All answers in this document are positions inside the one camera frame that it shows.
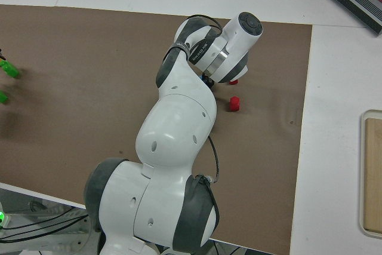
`white table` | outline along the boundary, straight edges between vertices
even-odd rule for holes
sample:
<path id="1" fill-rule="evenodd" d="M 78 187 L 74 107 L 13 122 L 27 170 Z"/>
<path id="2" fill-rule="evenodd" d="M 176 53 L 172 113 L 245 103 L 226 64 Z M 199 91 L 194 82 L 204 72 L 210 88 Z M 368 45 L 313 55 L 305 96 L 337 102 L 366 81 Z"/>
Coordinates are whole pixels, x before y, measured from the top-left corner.
<path id="1" fill-rule="evenodd" d="M 382 253 L 382 239 L 365 236 L 358 225 L 360 115 L 368 109 L 382 109 L 382 37 L 377 38 L 333 0 L 0 0 L 0 3 L 176 15 L 203 13 L 222 18 L 250 11 L 263 21 L 313 24 L 291 254 Z M 0 188 L 74 204 L 4 184 Z"/>

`black circular cap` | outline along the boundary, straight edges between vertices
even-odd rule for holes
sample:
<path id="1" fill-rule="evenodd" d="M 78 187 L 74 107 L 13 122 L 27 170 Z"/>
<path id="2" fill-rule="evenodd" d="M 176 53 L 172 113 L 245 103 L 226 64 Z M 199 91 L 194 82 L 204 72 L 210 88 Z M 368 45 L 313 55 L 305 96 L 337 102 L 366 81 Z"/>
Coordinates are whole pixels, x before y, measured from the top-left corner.
<path id="1" fill-rule="evenodd" d="M 258 36 L 262 33 L 263 27 L 259 19 L 249 12 L 241 12 L 239 15 L 239 23 L 248 34 Z"/>

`green object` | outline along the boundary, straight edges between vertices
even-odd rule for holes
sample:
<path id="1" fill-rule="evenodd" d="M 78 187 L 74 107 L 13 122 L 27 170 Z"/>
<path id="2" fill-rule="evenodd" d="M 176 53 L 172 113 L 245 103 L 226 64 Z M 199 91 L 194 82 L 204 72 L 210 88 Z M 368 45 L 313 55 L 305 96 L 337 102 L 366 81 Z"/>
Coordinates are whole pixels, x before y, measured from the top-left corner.
<path id="1" fill-rule="evenodd" d="M 17 68 L 15 66 L 13 66 L 10 62 L 8 61 L 5 61 L 5 60 L 2 60 L 0 62 L 0 67 L 2 67 L 2 69 L 4 70 L 5 73 L 7 73 L 9 76 L 11 76 L 12 78 L 15 78 L 17 77 L 17 75 L 19 74 L 19 71 L 17 70 Z"/>
<path id="2" fill-rule="evenodd" d="M 4 103 L 6 100 L 8 100 L 7 95 L 0 91 L 0 103 Z"/>
<path id="3" fill-rule="evenodd" d="M 0 211 L 0 223 L 4 221 L 4 218 L 5 218 L 5 214 Z"/>

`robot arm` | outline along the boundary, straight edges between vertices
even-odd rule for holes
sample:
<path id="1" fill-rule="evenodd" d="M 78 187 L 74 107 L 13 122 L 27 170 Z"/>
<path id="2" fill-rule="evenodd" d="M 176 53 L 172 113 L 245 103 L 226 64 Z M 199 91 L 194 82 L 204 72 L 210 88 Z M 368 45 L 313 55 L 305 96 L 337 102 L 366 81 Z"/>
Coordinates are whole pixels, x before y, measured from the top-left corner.
<path id="1" fill-rule="evenodd" d="M 142 164 L 109 159 L 88 179 L 85 204 L 94 228 L 106 234 L 101 255 L 155 254 L 146 242 L 194 253 L 206 243 L 218 210 L 210 183 L 194 178 L 192 165 L 214 125 L 216 102 L 187 61 L 215 82 L 238 79 L 261 33 L 250 13 L 219 33 L 201 16 L 179 27 L 156 77 L 159 100 L 135 143 Z"/>

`red object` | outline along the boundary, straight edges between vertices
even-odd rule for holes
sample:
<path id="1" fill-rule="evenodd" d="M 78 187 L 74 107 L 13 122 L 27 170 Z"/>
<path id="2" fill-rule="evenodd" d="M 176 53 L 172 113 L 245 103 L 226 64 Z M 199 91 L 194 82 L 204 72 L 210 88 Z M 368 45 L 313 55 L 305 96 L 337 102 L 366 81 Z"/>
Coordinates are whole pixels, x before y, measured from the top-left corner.
<path id="1" fill-rule="evenodd" d="M 240 109 L 240 98 L 239 97 L 232 97 L 229 101 L 229 109 L 231 112 L 236 112 Z"/>

